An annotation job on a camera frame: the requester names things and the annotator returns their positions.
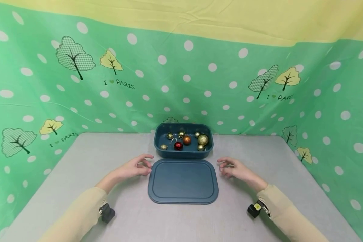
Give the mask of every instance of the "yellow fabric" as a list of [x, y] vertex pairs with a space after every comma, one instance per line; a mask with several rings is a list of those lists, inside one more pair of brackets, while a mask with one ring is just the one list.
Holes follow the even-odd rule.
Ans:
[[328, 242], [276, 186], [268, 185], [257, 196], [268, 208], [270, 219], [292, 242]]
[[84, 191], [39, 242], [79, 242], [98, 222], [99, 209], [107, 193], [100, 188]]
[[113, 25], [243, 43], [363, 41], [363, 0], [0, 0]]

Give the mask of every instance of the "cartoon tree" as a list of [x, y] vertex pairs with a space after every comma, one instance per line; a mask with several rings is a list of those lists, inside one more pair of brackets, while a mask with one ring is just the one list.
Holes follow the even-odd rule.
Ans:
[[284, 128], [282, 133], [287, 144], [290, 143], [293, 146], [297, 145], [297, 125]]
[[101, 57], [100, 61], [102, 66], [113, 69], [115, 75], [117, 75], [116, 70], [123, 70], [120, 62], [118, 62], [118, 60], [115, 56], [113, 56], [110, 50], [106, 51], [106, 53]]
[[298, 75], [299, 72], [296, 70], [296, 67], [290, 67], [287, 71], [278, 76], [276, 83], [284, 85], [282, 90], [285, 91], [286, 86], [296, 86], [300, 83], [301, 78]]
[[69, 36], [63, 36], [62, 43], [56, 49], [56, 56], [62, 66], [77, 71], [81, 80], [83, 77], [79, 71], [88, 71], [95, 67], [92, 56], [87, 54], [82, 45], [75, 43]]
[[259, 92], [257, 99], [259, 99], [261, 92], [266, 91], [270, 86], [271, 80], [276, 78], [278, 73], [278, 65], [274, 65], [270, 67], [270, 69], [264, 74], [259, 75], [256, 79], [254, 79], [250, 85], [249, 89], [253, 92]]
[[40, 134], [48, 134], [54, 132], [55, 135], [58, 133], [56, 132], [60, 127], [62, 127], [63, 123], [57, 122], [55, 120], [47, 119], [42, 128], [39, 130]]
[[11, 157], [21, 150], [24, 150], [27, 154], [30, 151], [26, 146], [34, 142], [36, 134], [32, 131], [24, 131], [21, 128], [5, 128], [3, 130], [3, 142], [1, 143], [3, 154], [6, 157]]
[[301, 156], [301, 160], [300, 161], [306, 161], [308, 162], [309, 164], [312, 164], [312, 157], [311, 157], [311, 152], [309, 151], [308, 148], [301, 148], [299, 147], [297, 149], [298, 153], [300, 154]]

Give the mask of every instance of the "christmas ornament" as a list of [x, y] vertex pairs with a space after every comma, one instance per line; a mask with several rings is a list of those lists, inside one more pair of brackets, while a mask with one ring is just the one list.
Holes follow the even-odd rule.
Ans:
[[184, 135], [186, 135], [186, 133], [184, 133], [183, 131], [179, 132], [179, 138], [183, 138]]
[[208, 137], [204, 134], [200, 135], [198, 138], [198, 144], [199, 145], [207, 145], [208, 143]]
[[181, 142], [176, 142], [174, 145], [175, 150], [182, 150], [183, 144]]
[[168, 139], [173, 139], [173, 134], [172, 133], [167, 133], [167, 138]]
[[184, 145], [189, 145], [191, 143], [191, 138], [189, 136], [184, 136], [183, 137], [183, 144]]

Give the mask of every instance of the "blue lid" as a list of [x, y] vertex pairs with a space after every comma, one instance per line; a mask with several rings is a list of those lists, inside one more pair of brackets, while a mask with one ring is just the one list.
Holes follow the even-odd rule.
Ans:
[[205, 160], [157, 161], [149, 176], [148, 195], [162, 204], [210, 204], [219, 194], [215, 169]]

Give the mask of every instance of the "gray table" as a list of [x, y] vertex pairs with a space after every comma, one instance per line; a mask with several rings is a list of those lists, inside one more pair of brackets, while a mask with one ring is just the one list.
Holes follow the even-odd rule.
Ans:
[[[85, 189], [110, 170], [141, 153], [160, 157], [153, 134], [84, 133], [8, 229], [1, 242], [34, 242]], [[360, 241], [352, 228], [280, 137], [214, 136], [207, 161], [217, 168], [221, 156], [242, 160], [269, 183], [278, 186], [331, 241]], [[118, 185], [108, 201], [117, 216], [98, 223], [87, 242], [270, 242], [288, 239], [262, 214], [251, 219], [247, 207], [255, 194], [244, 183], [219, 175], [219, 197], [209, 205], [156, 204], [147, 194], [148, 178]]]

